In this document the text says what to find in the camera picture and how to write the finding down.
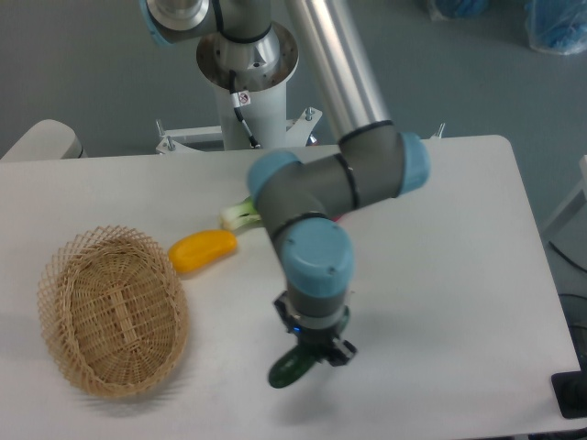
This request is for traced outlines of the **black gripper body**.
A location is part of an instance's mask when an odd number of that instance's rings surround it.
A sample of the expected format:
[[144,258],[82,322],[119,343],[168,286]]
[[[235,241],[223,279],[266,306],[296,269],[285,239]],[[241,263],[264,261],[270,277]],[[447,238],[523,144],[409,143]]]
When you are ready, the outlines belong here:
[[350,310],[346,304],[330,315],[311,317],[295,310],[288,295],[282,293],[274,300],[273,306],[286,331],[300,343],[324,351],[342,346],[342,334],[350,319]]

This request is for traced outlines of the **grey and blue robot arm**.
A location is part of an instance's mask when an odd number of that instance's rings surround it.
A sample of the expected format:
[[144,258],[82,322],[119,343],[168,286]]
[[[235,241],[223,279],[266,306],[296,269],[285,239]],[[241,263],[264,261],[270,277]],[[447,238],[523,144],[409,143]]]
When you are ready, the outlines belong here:
[[[297,345],[281,366],[348,363],[342,338],[354,268],[336,218],[422,187],[429,158],[420,138],[397,131],[343,1],[290,1],[288,30],[267,1],[143,1],[161,45],[197,39],[197,64],[216,92],[227,149],[262,149],[249,194],[286,279],[275,308]],[[304,54],[316,77],[337,154],[303,163],[285,147],[284,87]]]

